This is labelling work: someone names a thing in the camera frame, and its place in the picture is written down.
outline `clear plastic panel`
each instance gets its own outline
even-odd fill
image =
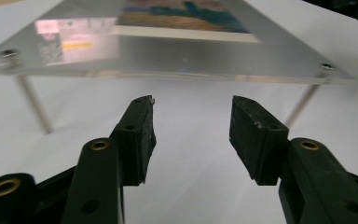
[[[213,40],[203,33],[201,38],[175,37],[172,32],[155,37],[153,30],[122,35],[117,20],[124,0],[67,0],[0,45],[0,74],[315,84],[353,80],[247,3],[221,3],[254,39]],[[321,76],[322,64],[334,68],[328,76]]]

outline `printed image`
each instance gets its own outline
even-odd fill
[[[117,24],[249,34],[215,0],[128,0]]]

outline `white surface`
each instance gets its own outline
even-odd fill
[[[248,2],[358,78],[358,21],[297,0]],[[52,6],[39,0],[0,7],[0,42],[38,15],[30,14]],[[125,188],[127,223],[285,222],[278,187],[251,181],[228,142],[231,98],[253,98],[285,120],[307,86],[69,77],[32,81],[55,132],[43,135],[14,78],[0,77],[0,175],[25,172],[40,182],[75,165],[82,146],[110,134],[132,99],[152,94],[158,144],[146,184]],[[358,83],[322,86],[291,129],[290,137],[297,136],[325,143],[358,174]]]

